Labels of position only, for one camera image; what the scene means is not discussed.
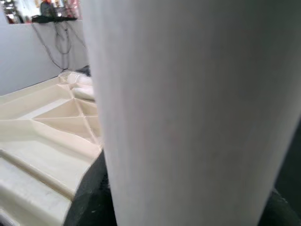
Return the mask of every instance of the white wall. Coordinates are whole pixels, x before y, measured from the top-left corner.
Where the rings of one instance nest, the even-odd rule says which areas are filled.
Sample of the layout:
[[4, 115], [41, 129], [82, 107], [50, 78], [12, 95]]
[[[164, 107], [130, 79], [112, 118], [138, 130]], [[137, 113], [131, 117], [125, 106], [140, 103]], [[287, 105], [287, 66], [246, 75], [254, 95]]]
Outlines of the white wall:
[[[83, 40], [82, 22], [69, 22]], [[61, 56], [55, 48], [55, 30], [53, 23], [34, 24], [54, 59], [61, 63]], [[0, 11], [0, 95], [4, 95], [57, 76], [61, 69], [48, 58], [30, 24], [8, 24]], [[69, 32], [72, 49], [70, 68], [77, 69], [88, 64], [86, 49]]]

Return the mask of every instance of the dark floor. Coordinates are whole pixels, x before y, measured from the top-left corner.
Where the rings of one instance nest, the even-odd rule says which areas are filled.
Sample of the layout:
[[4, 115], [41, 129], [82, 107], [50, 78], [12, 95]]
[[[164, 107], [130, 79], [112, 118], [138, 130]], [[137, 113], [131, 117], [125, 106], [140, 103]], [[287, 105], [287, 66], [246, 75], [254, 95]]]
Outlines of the dark floor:
[[301, 218], [301, 122], [295, 132], [275, 187]]

